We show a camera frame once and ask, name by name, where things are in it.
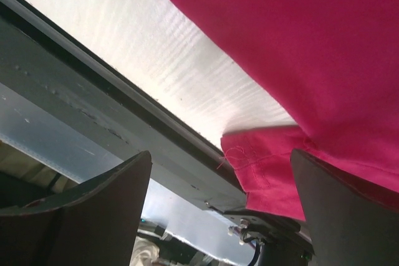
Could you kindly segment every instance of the white cloth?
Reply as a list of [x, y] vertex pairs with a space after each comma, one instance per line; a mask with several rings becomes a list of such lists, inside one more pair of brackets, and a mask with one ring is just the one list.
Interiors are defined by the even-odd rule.
[[136, 237], [133, 247], [130, 266], [151, 266], [158, 258], [160, 249], [154, 243], [140, 237]]
[[219, 148], [225, 132], [294, 123], [169, 0], [26, 1]]

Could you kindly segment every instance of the stitching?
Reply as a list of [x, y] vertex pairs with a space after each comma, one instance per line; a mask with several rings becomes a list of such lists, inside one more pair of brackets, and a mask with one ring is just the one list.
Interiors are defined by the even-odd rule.
[[369, 165], [369, 164], [359, 163], [359, 162], [356, 162], [356, 161], [352, 161], [350, 159], [335, 158], [334, 155], [328, 154], [328, 152], [320, 150], [319, 147], [316, 145], [316, 143], [308, 136], [306, 136], [304, 138], [303, 144], [304, 144], [304, 151], [315, 150], [317, 152], [321, 152], [321, 153], [317, 153], [315, 155], [316, 157], [318, 157], [320, 159], [332, 158], [333, 160], [345, 161], [345, 162], [353, 163], [353, 164], [356, 164], [356, 165], [359, 165], [359, 166], [363, 166], [363, 167], [366, 167], [366, 168], [377, 169], [379, 171], [383, 171], [383, 172], [388, 173], [388, 174], [399, 175], [399, 171], [398, 172], [390, 171], [388, 169], [379, 168], [378, 166], [373, 166], [373, 165]]
[[[245, 136], [245, 138], [246, 138], [247, 143], [248, 143], [249, 146], [251, 147], [252, 152], [254, 153], [254, 157], [255, 157], [256, 161], [259, 161], [258, 158], [257, 158], [258, 155], [257, 155], [257, 153], [255, 152], [255, 149], [254, 149], [254, 147], [252, 146], [252, 144], [249, 142], [248, 137]], [[261, 185], [259, 184], [259, 181], [257, 180], [257, 176], [255, 175], [254, 163], [251, 163], [251, 167], [252, 167], [252, 172], [253, 172], [253, 174], [254, 174], [254, 177], [255, 177], [255, 179], [256, 179], [256, 181], [257, 181], [257, 185], [258, 185], [259, 187], [261, 187]], [[262, 172], [262, 178], [263, 178], [264, 182], [266, 182], [267, 187], [270, 188], [270, 182], [269, 182], [269, 180], [265, 177], [265, 171]]]
[[234, 156], [228, 156], [228, 152], [230, 152], [231, 150], [238, 150], [239, 152], [241, 152], [245, 156], [244, 149], [242, 147], [236, 146], [236, 147], [233, 147], [233, 148], [229, 148], [225, 152], [224, 156], [220, 157], [221, 162], [220, 162], [220, 164], [218, 165], [218, 167], [216, 169], [219, 169], [220, 167], [222, 167], [223, 163], [225, 163], [226, 161], [229, 161], [229, 159], [235, 159], [236, 161], [248, 160], [248, 158], [238, 158], [238, 157], [234, 157]]
[[268, 159], [268, 158], [275, 157], [275, 156], [284, 156], [284, 155], [287, 155], [287, 154], [290, 154], [290, 153], [291, 153], [291, 151], [288, 151], [288, 152], [285, 152], [285, 153], [279, 153], [279, 154], [272, 154], [272, 155], [269, 155], [269, 156], [265, 156], [265, 157], [259, 158], [258, 160], [255, 160], [253, 162], [248, 162], [248, 164], [245, 164], [244, 166], [240, 166], [239, 168], [234, 168], [234, 169], [236, 171], [238, 171], [240, 169], [243, 169], [243, 168], [251, 166], [251, 165], [253, 165], [255, 163], [258, 163], [258, 162], [260, 162], [260, 161], [262, 161], [264, 159]]

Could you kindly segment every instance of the pink fabric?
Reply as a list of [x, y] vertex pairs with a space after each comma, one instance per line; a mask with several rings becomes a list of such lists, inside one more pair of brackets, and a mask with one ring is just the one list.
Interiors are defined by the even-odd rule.
[[371, 183], [370, 181], [366, 181], [358, 176], [347, 173], [346, 171], [342, 171], [329, 163], [315, 159], [311, 155], [307, 156], [308, 159], [313, 160], [315, 163], [313, 167], [317, 165], [319, 169], [323, 169], [327, 174], [334, 177], [335, 180], [339, 181], [341, 185], [349, 188], [353, 193], [362, 198], [366, 198], [375, 204], [383, 206], [388, 210], [399, 213], [399, 194], [397, 192]]
[[300, 126], [223, 137], [249, 208], [304, 218], [293, 148], [399, 192], [399, 0], [171, 1]]

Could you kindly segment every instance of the screw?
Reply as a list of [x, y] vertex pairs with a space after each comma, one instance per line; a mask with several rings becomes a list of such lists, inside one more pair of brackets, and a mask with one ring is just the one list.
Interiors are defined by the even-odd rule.
[[234, 235], [234, 227], [229, 227], [227, 229], [227, 235], [229, 235], [229, 236], [233, 236]]
[[250, 223], [249, 220], [247, 220], [247, 219], [245, 219], [245, 218], [242, 218], [242, 219], [241, 219], [241, 222], [240, 222], [240, 224], [239, 224], [239, 227], [242, 228], [242, 229], [247, 229], [248, 226], [249, 226], [250, 224], [251, 224], [251, 223]]

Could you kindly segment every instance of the fabric fold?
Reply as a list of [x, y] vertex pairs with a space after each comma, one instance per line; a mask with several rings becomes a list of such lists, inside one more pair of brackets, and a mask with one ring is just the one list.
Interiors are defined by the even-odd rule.
[[223, 137], [248, 207], [303, 219], [288, 157], [306, 144], [399, 192], [399, 0], [171, 1], [300, 127]]

